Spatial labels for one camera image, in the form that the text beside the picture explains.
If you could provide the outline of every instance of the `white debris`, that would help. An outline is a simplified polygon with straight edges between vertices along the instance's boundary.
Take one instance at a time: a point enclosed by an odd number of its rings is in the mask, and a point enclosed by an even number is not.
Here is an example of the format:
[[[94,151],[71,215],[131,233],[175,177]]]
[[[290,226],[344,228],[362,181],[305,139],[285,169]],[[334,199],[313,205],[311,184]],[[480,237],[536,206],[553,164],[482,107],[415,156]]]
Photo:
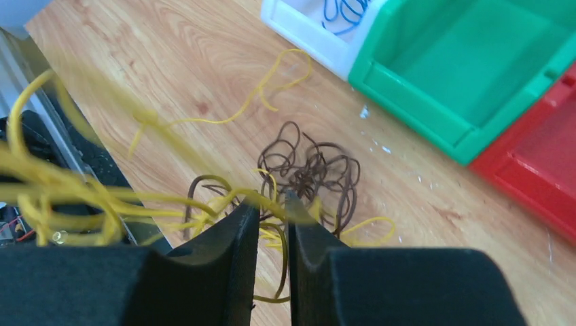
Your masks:
[[[368,111],[368,104],[364,104],[362,107],[362,112],[360,112],[360,119],[367,119],[370,116],[370,111]]]

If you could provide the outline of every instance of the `wooden surface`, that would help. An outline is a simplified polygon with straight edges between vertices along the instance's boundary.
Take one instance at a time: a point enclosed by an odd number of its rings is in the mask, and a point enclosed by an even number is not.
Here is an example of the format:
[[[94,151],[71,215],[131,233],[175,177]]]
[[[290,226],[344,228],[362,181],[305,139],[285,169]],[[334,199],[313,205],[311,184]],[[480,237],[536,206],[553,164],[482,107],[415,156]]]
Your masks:
[[[276,55],[291,48],[259,21],[259,6],[257,0],[55,0],[27,28],[46,54],[59,49],[97,68],[167,120],[221,120],[238,110]],[[111,153],[135,190],[186,194],[196,171],[151,137],[128,160],[137,125],[117,120],[105,94],[65,71],[66,60],[47,57],[98,133],[120,143]],[[304,68],[303,58],[288,58],[275,80],[300,76]],[[272,102],[279,112],[255,100],[233,123],[175,130],[255,187],[259,179],[249,170],[258,153],[281,124],[294,120],[316,140],[341,143],[359,159],[355,221],[392,218],[397,233],[388,246],[481,249],[504,271],[531,325],[576,325],[575,251],[516,204],[375,105],[368,103],[371,115],[361,119],[367,100],[316,63],[309,80]],[[376,225],[361,233],[386,232]],[[179,234],[168,237],[181,242]],[[258,260],[255,292],[271,295],[280,259],[261,250]],[[253,324],[289,325],[289,306],[257,303]]]

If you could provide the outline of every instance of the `blue cable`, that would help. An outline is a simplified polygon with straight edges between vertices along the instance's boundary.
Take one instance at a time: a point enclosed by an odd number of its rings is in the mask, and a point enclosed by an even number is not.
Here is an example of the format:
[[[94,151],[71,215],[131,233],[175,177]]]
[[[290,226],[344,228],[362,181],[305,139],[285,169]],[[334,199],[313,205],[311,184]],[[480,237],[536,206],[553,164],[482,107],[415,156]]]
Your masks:
[[[344,29],[343,31],[338,31],[338,32],[332,32],[334,35],[339,36],[339,35],[343,35],[346,33],[349,33],[350,31],[354,30],[356,27],[358,27],[358,25],[360,24],[360,22],[362,21],[362,17],[364,16],[364,13],[366,12],[366,9],[368,8],[368,2],[370,2],[370,0],[355,0],[360,7],[362,8],[362,12],[358,12],[356,11],[354,8],[352,8],[352,6],[348,3],[348,0],[340,0],[340,5],[338,5],[338,0],[334,0],[334,4],[336,5],[336,14],[334,15],[334,17],[332,18],[328,18],[327,16],[327,7],[328,7],[328,0],[324,0],[324,18],[326,19],[326,21],[328,22],[333,22],[336,19],[338,19],[338,16],[341,16],[345,21],[349,22],[351,24],[350,27],[348,27],[347,29]],[[345,13],[344,13],[344,7],[346,6],[348,8],[348,10],[350,10],[350,12],[352,12],[352,14],[358,16],[358,20],[352,20],[350,19]],[[326,24],[322,21],[322,27],[324,29],[326,28]]]

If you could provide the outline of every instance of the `wooden table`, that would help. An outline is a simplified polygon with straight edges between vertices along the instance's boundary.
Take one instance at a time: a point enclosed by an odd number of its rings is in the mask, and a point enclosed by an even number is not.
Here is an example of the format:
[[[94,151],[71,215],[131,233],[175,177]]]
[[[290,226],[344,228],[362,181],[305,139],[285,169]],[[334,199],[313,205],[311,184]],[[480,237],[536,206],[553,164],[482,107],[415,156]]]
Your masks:
[[[110,152],[134,189],[184,195],[197,172],[154,138],[145,137],[127,159],[137,124],[118,123],[104,107],[105,94],[77,83],[64,70],[66,60],[48,50],[97,68],[167,120],[221,120],[291,47],[259,21],[259,6],[256,0],[55,0],[27,28],[97,132],[119,142]],[[301,75],[305,66],[302,58],[287,59],[277,79]],[[532,325],[576,325],[575,250],[515,203],[318,64],[309,80],[273,103],[279,112],[256,100],[233,123],[175,130],[255,186],[259,179],[250,169],[258,153],[294,120],[315,139],[341,143],[359,159],[355,221],[392,218],[397,233],[388,246],[481,249],[500,265]],[[371,115],[363,120],[365,103]],[[374,226],[366,233],[386,232]],[[172,245],[182,241],[180,233],[167,237]],[[259,252],[256,293],[273,293],[279,268],[277,252]],[[289,325],[289,306],[257,304],[253,324]]]

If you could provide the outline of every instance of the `tangled wire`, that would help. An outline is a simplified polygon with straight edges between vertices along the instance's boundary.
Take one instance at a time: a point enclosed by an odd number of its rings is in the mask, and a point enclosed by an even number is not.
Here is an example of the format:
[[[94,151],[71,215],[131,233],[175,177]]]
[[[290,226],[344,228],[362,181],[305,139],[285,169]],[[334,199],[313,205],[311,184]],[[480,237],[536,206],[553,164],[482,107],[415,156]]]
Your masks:
[[[284,135],[288,128],[294,128],[296,138],[294,142]],[[298,155],[298,147],[302,137],[310,142],[304,150],[304,159]],[[336,154],[328,155],[327,152],[335,151]],[[335,211],[320,208],[319,219],[324,226],[332,229],[332,234],[340,237],[342,230],[350,223],[357,203],[356,185],[360,179],[360,163],[352,158],[342,146],[331,142],[317,143],[293,121],[284,123],[273,142],[262,150],[258,159],[257,167],[262,177],[260,194],[283,204],[283,196],[277,196],[274,189],[278,188],[279,194],[284,194],[286,189],[293,190],[309,208],[314,199],[323,192],[336,195],[337,205]],[[188,197],[193,198],[196,188],[203,181],[216,181],[202,185],[203,188],[215,192],[219,196],[225,196],[232,188],[226,180],[216,175],[201,175],[196,177],[188,191]],[[232,208],[240,203],[238,198],[232,201]],[[190,221],[191,207],[185,208],[184,223]],[[260,221],[273,217],[268,211],[262,211]],[[183,230],[184,239],[190,238],[190,231]]]

